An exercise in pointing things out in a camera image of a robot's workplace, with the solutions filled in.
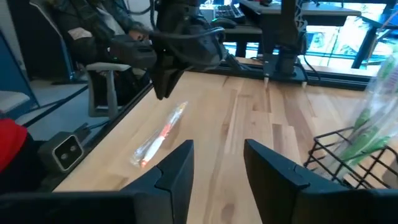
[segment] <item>wooden table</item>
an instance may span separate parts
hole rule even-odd
[[[119,190],[186,139],[195,144],[195,177],[187,223],[261,223],[243,161],[253,138],[302,163],[317,134],[345,127],[359,91],[270,83],[187,72],[172,96],[151,90],[55,191]],[[180,122],[145,169],[129,158],[177,103],[188,101]]]

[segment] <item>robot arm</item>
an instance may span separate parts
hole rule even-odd
[[[150,76],[156,96],[160,100],[170,96],[187,69],[215,68],[226,57],[223,34],[201,35],[216,29],[212,28],[200,14],[199,6],[198,0],[162,0],[156,5],[158,16],[154,29],[160,34],[173,34],[176,37],[152,36],[157,61],[150,69]],[[177,38],[181,35],[197,35],[198,37]]]

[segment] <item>desk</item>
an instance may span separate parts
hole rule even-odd
[[[280,21],[280,4],[271,4],[269,7],[260,5],[256,1],[240,0],[241,9],[246,16],[257,20],[258,22],[272,21],[278,24]],[[361,12],[345,9],[342,7],[315,3],[303,3],[303,17],[311,26],[343,26],[347,16],[360,16]]]
[[[389,13],[381,14],[381,15],[372,15],[366,14],[361,16],[364,22],[367,22],[371,25],[371,28],[367,31],[365,38],[362,41],[362,44],[358,50],[358,53],[355,56],[355,60],[351,68],[360,68],[363,60],[367,59],[369,52],[373,51],[371,49],[374,39],[377,37],[377,29],[380,29],[383,24],[390,18],[391,14],[395,13],[395,11],[391,11]],[[398,17],[393,18],[386,26],[385,29],[397,30],[398,29]]]
[[[261,223],[246,178],[243,142],[253,138],[301,163],[314,137],[345,127],[360,91],[186,72],[169,99],[151,90],[55,191],[119,190],[186,139],[195,143],[195,177],[188,222]],[[177,103],[185,114],[145,169],[129,158]]]

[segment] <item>window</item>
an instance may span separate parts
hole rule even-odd
[[[341,7],[340,2],[323,2]],[[344,3],[344,7],[362,12],[363,16],[376,17],[382,14],[385,4]],[[370,29],[368,23],[359,17],[349,16],[343,27],[308,26],[307,55],[313,65],[339,66],[350,68],[366,32]],[[377,71],[381,62],[392,53],[392,46],[397,42],[393,33],[379,40],[367,67],[361,69]]]

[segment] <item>gray chair armrest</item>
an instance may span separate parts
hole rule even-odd
[[[104,63],[96,62],[86,66],[88,71],[126,71],[131,68],[130,65],[116,64],[116,63]]]

